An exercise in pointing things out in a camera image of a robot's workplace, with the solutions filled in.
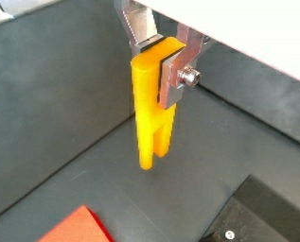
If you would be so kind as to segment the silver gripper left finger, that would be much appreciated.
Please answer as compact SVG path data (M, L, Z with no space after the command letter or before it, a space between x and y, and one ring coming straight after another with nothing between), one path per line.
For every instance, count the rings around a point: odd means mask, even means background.
M114 7L127 34L131 57L156 43L163 36L156 32L151 9L135 0L114 0Z

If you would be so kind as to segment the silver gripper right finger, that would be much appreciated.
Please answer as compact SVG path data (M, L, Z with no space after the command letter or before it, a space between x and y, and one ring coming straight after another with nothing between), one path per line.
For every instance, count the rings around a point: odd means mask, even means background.
M177 26L175 38L183 47L160 64L158 103L164 110L182 98L183 88L197 85L201 78L195 69L197 59L215 43L207 35L182 24Z

